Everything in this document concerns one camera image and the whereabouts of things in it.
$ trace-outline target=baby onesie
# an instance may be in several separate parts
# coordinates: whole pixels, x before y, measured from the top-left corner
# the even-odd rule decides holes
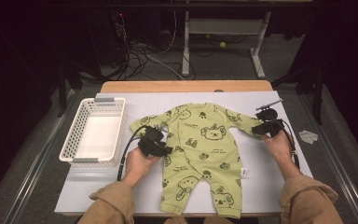
[[[164,158],[161,211],[181,215],[191,190],[203,179],[211,187],[218,215],[240,218],[241,158],[228,128],[253,135],[252,127],[260,123],[210,103],[179,105],[134,121],[133,131],[142,125],[168,126],[167,146],[173,151]]]

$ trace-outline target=tan sleeve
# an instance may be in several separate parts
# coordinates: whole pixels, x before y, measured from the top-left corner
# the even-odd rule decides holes
[[[286,179],[280,203],[282,223],[342,223],[333,203],[337,193],[305,175]]]
[[[133,224],[135,205],[130,186],[118,181],[98,189],[89,197],[95,202],[79,224]]]

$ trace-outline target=white metal frame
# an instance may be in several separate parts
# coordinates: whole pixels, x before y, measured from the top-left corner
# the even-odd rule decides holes
[[[258,52],[263,43],[264,35],[269,25],[270,12],[266,12],[264,20],[214,20],[214,19],[190,19],[190,13],[185,17],[185,49],[182,59],[182,76],[190,74],[190,50],[188,39],[190,34],[214,34],[214,35],[258,35],[255,48],[250,48],[251,57],[258,78],[266,78],[261,65]]]

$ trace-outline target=human hand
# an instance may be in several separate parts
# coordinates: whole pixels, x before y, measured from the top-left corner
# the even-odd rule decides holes
[[[268,137],[267,135],[261,135],[261,139],[267,144],[267,150],[275,159],[280,160],[291,160],[292,149],[290,147],[289,140],[283,130],[280,130],[275,136]]]
[[[283,130],[280,130],[275,136],[268,137],[265,134],[261,138],[266,142],[268,152],[277,162],[284,180],[290,176],[302,175],[292,160],[292,149],[289,140]]]
[[[129,152],[126,159],[126,174],[121,182],[134,188],[159,161],[160,157],[146,157],[139,147]]]

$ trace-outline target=white plastic basket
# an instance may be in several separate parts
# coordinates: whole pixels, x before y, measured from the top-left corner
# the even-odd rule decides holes
[[[97,97],[80,103],[60,153],[61,161],[75,166],[118,164],[126,101]]]

